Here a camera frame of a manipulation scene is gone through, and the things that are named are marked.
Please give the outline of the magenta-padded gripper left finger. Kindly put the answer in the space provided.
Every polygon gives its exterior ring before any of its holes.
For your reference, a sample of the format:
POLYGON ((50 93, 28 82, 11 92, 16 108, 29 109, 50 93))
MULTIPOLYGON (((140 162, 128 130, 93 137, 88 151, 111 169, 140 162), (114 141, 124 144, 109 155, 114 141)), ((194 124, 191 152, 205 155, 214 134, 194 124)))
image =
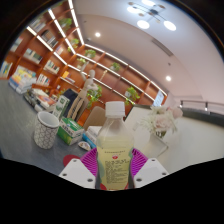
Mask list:
POLYGON ((81 158, 67 155, 63 159, 64 169, 59 176, 84 188, 94 189, 98 174, 97 149, 91 149, 81 158))

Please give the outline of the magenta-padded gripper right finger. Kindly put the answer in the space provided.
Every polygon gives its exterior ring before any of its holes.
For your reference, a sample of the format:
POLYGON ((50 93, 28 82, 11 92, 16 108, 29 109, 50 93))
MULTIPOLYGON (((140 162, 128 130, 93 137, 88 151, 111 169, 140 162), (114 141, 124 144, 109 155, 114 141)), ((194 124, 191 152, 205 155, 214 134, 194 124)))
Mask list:
POLYGON ((168 175, 168 171, 156 158, 147 158, 137 149, 132 150, 130 173, 135 188, 143 187, 168 175))

